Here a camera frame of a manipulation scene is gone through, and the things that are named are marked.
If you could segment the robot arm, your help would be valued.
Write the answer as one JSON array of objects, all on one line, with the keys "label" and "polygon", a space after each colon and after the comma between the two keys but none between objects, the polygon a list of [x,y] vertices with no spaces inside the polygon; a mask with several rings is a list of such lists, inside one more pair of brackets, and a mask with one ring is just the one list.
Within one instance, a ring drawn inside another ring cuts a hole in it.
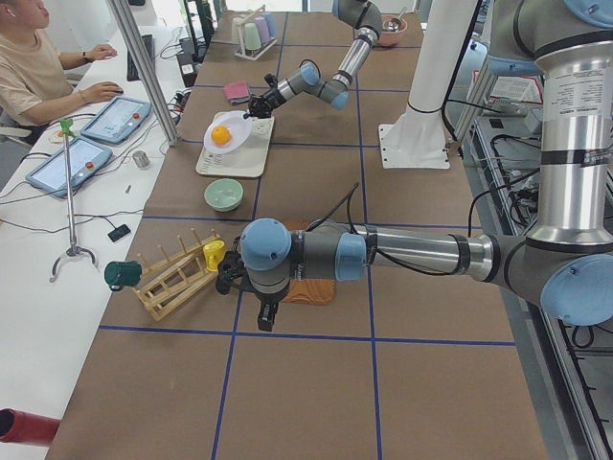
[{"label": "robot arm", "polygon": [[612,5],[498,1],[490,61],[499,74],[545,78],[538,217],[524,237],[436,236],[320,221],[289,231],[248,224],[242,261],[270,330],[291,279],[360,278],[395,264],[433,276],[468,275],[508,288],[550,315],[591,326],[612,315],[612,237],[603,226],[612,156]]},{"label": "robot arm", "polygon": [[270,118],[275,109],[302,93],[338,110],[346,105],[349,90],[360,68],[380,39],[382,18],[379,8],[371,1],[334,1],[332,13],[356,30],[356,36],[334,75],[326,79],[310,59],[304,60],[294,73],[282,80],[272,74],[266,75],[269,89],[261,95],[250,96],[243,114],[245,120]]}]

